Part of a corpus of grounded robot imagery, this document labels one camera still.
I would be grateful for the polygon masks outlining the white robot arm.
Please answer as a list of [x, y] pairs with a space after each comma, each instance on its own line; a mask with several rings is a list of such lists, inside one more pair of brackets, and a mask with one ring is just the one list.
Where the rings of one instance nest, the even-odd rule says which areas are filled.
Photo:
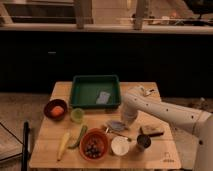
[[155, 100], [141, 86], [122, 95], [122, 116], [137, 118], [142, 111], [171, 123], [198, 138], [193, 171], [213, 171], [213, 114]]

